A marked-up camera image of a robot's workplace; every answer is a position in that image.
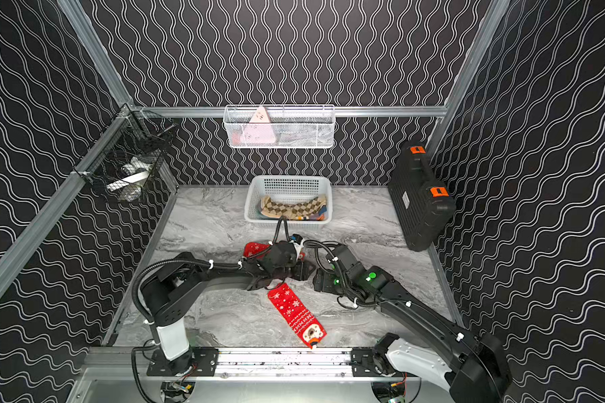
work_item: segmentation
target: gray marble floor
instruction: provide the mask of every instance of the gray marble floor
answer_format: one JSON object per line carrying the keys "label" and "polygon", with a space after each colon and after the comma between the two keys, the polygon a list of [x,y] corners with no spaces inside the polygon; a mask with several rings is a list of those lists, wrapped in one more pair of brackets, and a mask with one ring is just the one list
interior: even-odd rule
{"label": "gray marble floor", "polygon": [[[244,221],[247,188],[183,188],[153,261],[191,251],[200,259],[237,262],[244,245],[267,241],[273,230]],[[324,229],[301,233],[306,238],[338,240],[351,247],[367,266],[389,271],[421,301],[450,318],[435,271],[426,252],[410,251],[385,188],[334,188],[333,218]],[[312,279],[287,283],[327,331],[323,346],[371,346],[387,332],[412,343],[421,340],[378,310],[347,311],[335,295],[314,291]],[[266,290],[206,292],[186,315],[191,343],[201,346],[302,346],[266,297]],[[150,330],[132,306],[116,346],[137,346]]]}

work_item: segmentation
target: black cable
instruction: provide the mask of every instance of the black cable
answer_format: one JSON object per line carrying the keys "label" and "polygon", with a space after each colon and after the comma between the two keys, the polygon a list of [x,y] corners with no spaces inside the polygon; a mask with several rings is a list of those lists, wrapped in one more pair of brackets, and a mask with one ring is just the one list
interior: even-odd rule
{"label": "black cable", "polygon": [[323,270],[327,274],[335,274],[334,270],[327,269],[325,266],[323,266],[320,255],[318,254],[318,248],[314,248],[314,257],[316,258],[316,264],[318,265],[319,269]]}
{"label": "black cable", "polygon": [[[153,316],[145,309],[145,307],[143,306],[143,304],[141,304],[141,301],[139,300],[139,297],[138,297],[139,286],[141,285],[141,282],[145,278],[145,276],[150,274],[151,271],[153,271],[154,269],[157,269],[165,264],[168,264],[168,263],[196,264],[200,267],[205,267],[205,268],[210,267],[210,262],[202,261],[200,259],[166,259],[164,261],[155,262],[155,263],[151,264],[150,266],[146,267],[144,270],[142,270],[137,275],[137,277],[135,277],[134,280],[132,281],[132,285],[131,285],[132,302],[135,304],[135,308],[137,308],[137,310],[139,312],[141,312],[141,315],[143,315],[150,323],[153,323],[155,320],[154,320]],[[232,263],[223,263],[223,264],[213,263],[213,268],[217,269],[217,270],[236,270],[237,266]]]}
{"label": "black cable", "polygon": [[276,241],[278,241],[278,235],[280,235],[280,225],[282,223],[284,223],[284,236],[287,238],[287,242],[291,241],[291,237],[289,236],[289,227],[287,226],[287,220],[287,217],[284,215],[281,215],[280,218],[278,218],[278,223],[275,225],[275,234],[272,244],[275,245]]}
{"label": "black cable", "polygon": [[[143,346],[144,346],[144,347],[148,347],[148,343],[149,343],[149,342],[152,342],[152,341],[154,341],[154,339],[148,339],[148,340],[146,340],[146,341],[143,343]],[[149,358],[148,358],[148,356],[146,355],[146,352],[145,352],[145,351],[141,351],[141,355],[143,355],[143,357],[144,357],[146,360],[148,360],[148,361],[150,361],[150,362],[154,362],[154,360],[153,360],[153,359],[149,359]]]}
{"label": "black cable", "polygon": [[417,399],[417,396],[419,396],[419,392],[421,391],[421,378],[419,378],[419,387],[417,389],[417,394],[415,395],[415,397],[412,398],[411,401],[407,402],[407,403],[412,403]]}
{"label": "black cable", "polygon": [[337,302],[337,303],[338,303],[340,306],[342,306],[343,308],[345,308],[346,310],[355,311],[355,310],[357,310],[357,309],[358,309],[358,308],[355,308],[355,307],[353,307],[353,306],[346,306],[346,305],[341,304],[341,302],[340,302],[340,295],[339,295],[338,297],[336,297],[336,302]]}
{"label": "black cable", "polygon": [[320,247],[325,249],[325,251],[327,251],[327,254],[329,254],[331,256],[331,261],[332,266],[334,267],[334,270],[336,271],[336,273],[339,276],[339,282],[340,282],[340,286],[342,289],[342,293],[345,295],[346,291],[350,291],[354,294],[354,290],[351,289],[349,283],[347,282],[347,275],[345,274],[345,271],[342,269],[342,265],[340,263],[340,261],[337,259],[337,257],[334,255],[333,251],[331,251],[331,249],[325,245],[323,242],[319,241],[319,240],[315,240],[315,239],[307,239],[305,240],[303,243],[303,246],[307,246],[309,248],[313,248],[313,247]]}
{"label": "black cable", "polygon": [[[388,301],[401,301],[401,302],[404,302],[404,303],[407,302],[406,300],[403,300],[403,299],[386,299],[386,300],[377,302],[377,305],[381,304],[383,302],[388,302]],[[445,324],[443,320],[441,320],[440,318],[438,318],[431,311],[427,310],[426,308],[422,307],[419,304],[410,304],[410,308],[416,307],[416,306],[418,306],[419,308],[423,309],[425,312],[429,313],[430,316],[432,316],[433,318],[435,318],[435,320],[437,322],[441,323],[453,336],[457,337],[457,334],[450,328],[450,326],[448,326],[447,324]],[[476,358],[479,361],[479,363],[482,364],[482,367],[484,367],[484,371],[486,371],[486,373],[488,374],[488,376],[491,378],[491,381],[493,382],[493,386],[495,387],[495,392],[497,392],[497,397],[499,399],[502,399],[502,394],[500,393],[500,389],[497,387],[497,383],[495,382],[495,379],[493,378],[493,375],[491,374],[491,371],[484,364],[484,361],[482,361],[482,358],[480,358],[480,356],[475,352],[475,350],[473,350],[472,348],[470,348],[470,346],[464,341],[464,339],[461,339],[459,342],[462,343],[462,344],[464,344],[468,348],[468,350],[470,350],[470,352],[473,353],[476,356]]]}
{"label": "black cable", "polygon": [[141,386],[141,381],[139,380],[139,374],[137,373],[137,351],[149,351],[154,350],[155,346],[147,346],[147,347],[134,347],[131,353],[131,361],[132,361],[132,377],[135,379],[135,385],[137,385],[137,390],[139,391],[139,395],[146,401],[146,403],[156,403],[153,399],[150,398],[146,394],[146,391],[143,390]]}

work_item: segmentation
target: white wire mesh basket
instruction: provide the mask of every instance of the white wire mesh basket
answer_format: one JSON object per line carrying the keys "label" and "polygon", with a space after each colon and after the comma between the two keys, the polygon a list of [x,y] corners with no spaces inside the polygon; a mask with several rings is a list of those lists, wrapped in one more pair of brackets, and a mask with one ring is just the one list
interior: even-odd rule
{"label": "white wire mesh basket", "polygon": [[[263,106],[267,123],[250,123]],[[224,126],[234,148],[331,148],[333,105],[227,105]]]}
{"label": "white wire mesh basket", "polygon": [[277,219],[269,219],[260,213],[260,200],[269,195],[278,203],[295,205],[319,195],[327,197],[327,212],[323,221],[287,221],[289,229],[318,230],[331,221],[331,184],[322,176],[259,175],[253,178],[244,204],[244,219],[259,228],[273,228]]}

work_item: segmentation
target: metal base plate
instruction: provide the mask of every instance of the metal base plate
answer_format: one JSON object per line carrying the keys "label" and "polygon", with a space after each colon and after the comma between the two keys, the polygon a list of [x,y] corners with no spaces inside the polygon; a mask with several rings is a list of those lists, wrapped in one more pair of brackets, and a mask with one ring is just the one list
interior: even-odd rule
{"label": "metal base plate", "polygon": [[[198,347],[193,350],[193,363],[197,365],[193,376],[213,376],[217,367],[219,351],[212,347]],[[148,376],[170,376],[169,361],[165,358],[161,348],[152,353],[152,361],[148,365],[146,375]]]}
{"label": "metal base plate", "polygon": [[[372,359],[373,352],[371,348],[353,348],[351,354],[352,376],[381,376],[376,365],[374,364],[374,359]],[[395,372],[392,375],[385,376],[389,376],[391,378],[400,376],[403,378],[403,374],[401,372]]]}

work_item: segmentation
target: black wavy patterned wall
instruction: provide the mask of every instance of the black wavy patterned wall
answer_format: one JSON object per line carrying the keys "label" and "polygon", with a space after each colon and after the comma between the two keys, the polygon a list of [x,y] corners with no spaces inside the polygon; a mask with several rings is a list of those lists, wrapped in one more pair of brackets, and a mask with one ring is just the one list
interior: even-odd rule
{"label": "black wavy patterned wall", "polygon": [[441,105],[488,0],[83,0],[135,103]]}
{"label": "black wavy patterned wall", "polygon": [[506,402],[605,402],[605,1],[512,0],[434,161],[465,324],[505,340]]}
{"label": "black wavy patterned wall", "polygon": [[226,143],[222,119],[185,119],[168,156],[180,184],[249,184],[256,175],[320,175],[332,184],[385,185],[399,146],[425,144],[434,117],[337,119],[329,149],[247,149]]}
{"label": "black wavy patterned wall", "polygon": [[63,403],[100,345],[168,201],[110,205],[85,186],[0,299],[0,403]]}
{"label": "black wavy patterned wall", "polygon": [[118,109],[56,1],[0,1],[0,257]]}

